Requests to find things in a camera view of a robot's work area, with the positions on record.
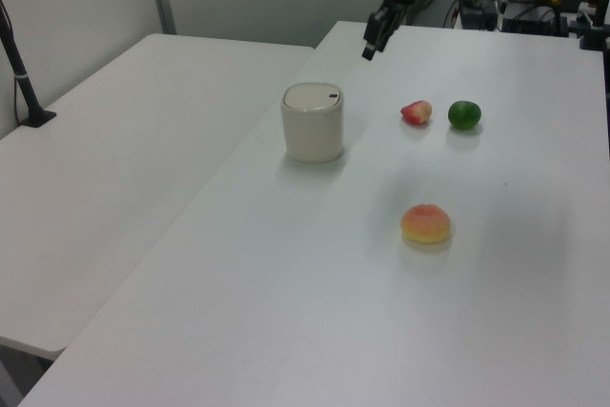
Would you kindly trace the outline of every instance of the red apple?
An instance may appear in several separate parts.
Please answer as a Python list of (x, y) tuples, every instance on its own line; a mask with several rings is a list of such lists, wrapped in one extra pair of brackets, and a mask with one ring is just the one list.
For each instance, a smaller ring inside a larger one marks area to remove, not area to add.
[(400, 112), (402, 113), (402, 119), (407, 123), (419, 126), (430, 119), (432, 105), (425, 100), (418, 100), (411, 105), (403, 107)]

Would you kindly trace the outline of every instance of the white canister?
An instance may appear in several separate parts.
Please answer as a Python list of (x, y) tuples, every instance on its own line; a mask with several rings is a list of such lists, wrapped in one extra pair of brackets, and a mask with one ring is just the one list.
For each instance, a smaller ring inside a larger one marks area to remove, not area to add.
[(343, 148), (343, 92), (329, 83), (299, 83), (282, 99), (288, 155), (301, 162), (329, 162)]

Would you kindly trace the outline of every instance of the green lime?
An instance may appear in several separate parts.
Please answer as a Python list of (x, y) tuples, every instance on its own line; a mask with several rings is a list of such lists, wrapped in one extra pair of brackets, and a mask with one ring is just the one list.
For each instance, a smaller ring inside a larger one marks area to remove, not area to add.
[(480, 107), (474, 102), (459, 100), (449, 107), (449, 122), (460, 131), (473, 129), (480, 120)]

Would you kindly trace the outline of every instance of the peach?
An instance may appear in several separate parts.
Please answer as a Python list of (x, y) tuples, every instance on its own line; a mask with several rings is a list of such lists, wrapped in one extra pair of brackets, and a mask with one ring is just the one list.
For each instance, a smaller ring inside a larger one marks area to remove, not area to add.
[(451, 233), (451, 220), (436, 205), (415, 205), (400, 220), (400, 228), (407, 238), (415, 242), (438, 243)]

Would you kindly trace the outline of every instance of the white table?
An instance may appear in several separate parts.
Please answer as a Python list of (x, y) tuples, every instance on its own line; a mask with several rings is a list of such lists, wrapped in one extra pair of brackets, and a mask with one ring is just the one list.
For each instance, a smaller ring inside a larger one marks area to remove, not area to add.
[(0, 344), (54, 359), (313, 50), (152, 35), (0, 142)]
[[(363, 32), (337, 24), (295, 78), (344, 90), (342, 158), (287, 159), (278, 98), (23, 407), (606, 405), (600, 54), (401, 28), (368, 62)], [(399, 115), (420, 98), (422, 129)], [(427, 249), (398, 228), (425, 202), (454, 225)]]

